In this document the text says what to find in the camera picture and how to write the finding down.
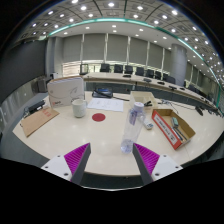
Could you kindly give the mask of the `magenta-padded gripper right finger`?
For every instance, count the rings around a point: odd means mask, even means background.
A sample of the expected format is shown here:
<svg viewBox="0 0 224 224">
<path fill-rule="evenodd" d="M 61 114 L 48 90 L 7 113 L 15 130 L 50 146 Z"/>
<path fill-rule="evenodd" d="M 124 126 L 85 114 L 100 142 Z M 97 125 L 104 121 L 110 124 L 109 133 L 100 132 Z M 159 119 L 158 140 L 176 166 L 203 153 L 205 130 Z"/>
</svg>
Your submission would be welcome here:
<svg viewBox="0 0 224 224">
<path fill-rule="evenodd" d="M 164 178 L 182 169 L 182 167 L 168 155 L 159 155 L 137 143 L 133 144 L 133 155 L 144 185 Z"/>
</svg>

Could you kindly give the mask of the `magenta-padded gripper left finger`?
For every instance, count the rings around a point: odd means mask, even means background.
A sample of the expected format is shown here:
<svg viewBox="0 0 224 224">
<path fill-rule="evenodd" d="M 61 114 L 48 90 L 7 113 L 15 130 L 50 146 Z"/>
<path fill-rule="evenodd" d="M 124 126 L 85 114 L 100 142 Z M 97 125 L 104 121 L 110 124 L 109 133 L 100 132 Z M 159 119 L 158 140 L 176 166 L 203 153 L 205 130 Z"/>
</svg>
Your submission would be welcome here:
<svg viewBox="0 0 224 224">
<path fill-rule="evenodd" d="M 79 185 L 91 154 L 89 143 L 79 146 L 65 155 L 57 155 L 42 166 L 42 169 Z"/>
</svg>

